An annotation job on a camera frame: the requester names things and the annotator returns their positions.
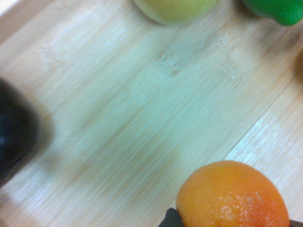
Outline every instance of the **orange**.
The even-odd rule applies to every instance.
[[[261,172],[235,161],[196,170],[181,186],[177,211],[185,227],[289,227],[286,205]]]

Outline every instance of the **yellow apple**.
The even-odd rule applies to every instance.
[[[134,0],[149,18],[165,25],[185,24],[206,14],[219,0]]]

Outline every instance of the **wood grain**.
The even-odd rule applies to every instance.
[[[0,43],[21,29],[52,1],[0,0]]]
[[[130,0],[35,9],[1,43],[0,74],[39,111],[44,140],[1,188],[1,220],[156,227],[184,180],[225,158],[265,173],[300,220],[302,30],[234,0],[183,26]]]

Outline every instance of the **dark blurry object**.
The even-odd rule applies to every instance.
[[[303,223],[300,221],[290,220],[290,226],[291,227],[303,227]]]
[[[38,140],[39,120],[33,107],[0,79],[0,187],[22,167]]]
[[[178,212],[173,208],[169,208],[166,211],[165,219],[161,222],[159,227],[184,227],[184,225]],[[303,223],[290,220],[290,227],[303,227]]]
[[[178,212],[173,208],[169,208],[166,211],[165,219],[161,222],[159,227],[184,227],[184,226]]]

